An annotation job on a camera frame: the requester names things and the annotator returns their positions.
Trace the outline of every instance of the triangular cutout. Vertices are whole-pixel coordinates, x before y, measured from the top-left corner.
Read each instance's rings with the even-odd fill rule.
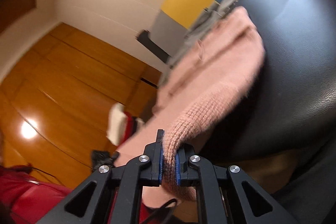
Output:
[[[273,211],[272,205],[269,204],[247,181],[243,181],[241,185],[255,217]]]
[[[96,182],[90,182],[78,195],[65,205],[65,211],[75,216],[83,217],[96,186]]]

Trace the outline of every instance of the silver screw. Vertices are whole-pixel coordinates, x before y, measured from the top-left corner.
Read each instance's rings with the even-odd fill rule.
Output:
[[[232,173],[238,173],[240,171],[240,168],[237,165],[231,165],[230,166],[230,171]]]
[[[99,172],[101,173],[106,173],[110,170],[110,167],[108,167],[107,165],[102,165],[101,167],[99,167]]]
[[[201,158],[198,155],[193,155],[193,156],[190,157],[190,160],[192,162],[198,162],[198,161],[201,160]]]
[[[147,155],[141,155],[141,156],[139,157],[139,160],[140,160],[141,162],[147,162],[147,161],[149,160],[149,157],[148,157]]]

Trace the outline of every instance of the wooden floor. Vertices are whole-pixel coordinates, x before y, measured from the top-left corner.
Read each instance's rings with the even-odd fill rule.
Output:
[[[0,86],[4,165],[32,164],[74,188],[91,171],[115,102],[138,116],[156,93],[159,71],[117,48],[61,24],[39,40]],[[38,171],[37,179],[57,181]]]

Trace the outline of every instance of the pink sweater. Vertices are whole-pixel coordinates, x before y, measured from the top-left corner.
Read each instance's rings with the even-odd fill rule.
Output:
[[[143,153],[164,129],[162,187],[143,190],[143,202],[159,207],[172,197],[194,199],[194,189],[177,187],[175,155],[181,143],[223,119],[246,96],[263,64],[264,48],[246,10],[238,7],[199,41],[173,69],[160,88],[154,117],[118,148],[117,166]]]

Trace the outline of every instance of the gray garment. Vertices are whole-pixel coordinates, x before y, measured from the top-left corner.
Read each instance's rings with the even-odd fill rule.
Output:
[[[209,8],[203,10],[186,33],[182,47],[174,56],[168,59],[166,71],[162,73],[158,86],[165,84],[171,69],[178,64],[197,41],[202,40],[206,36],[216,22],[230,13],[236,1],[237,0],[222,0],[220,4],[214,2]]]

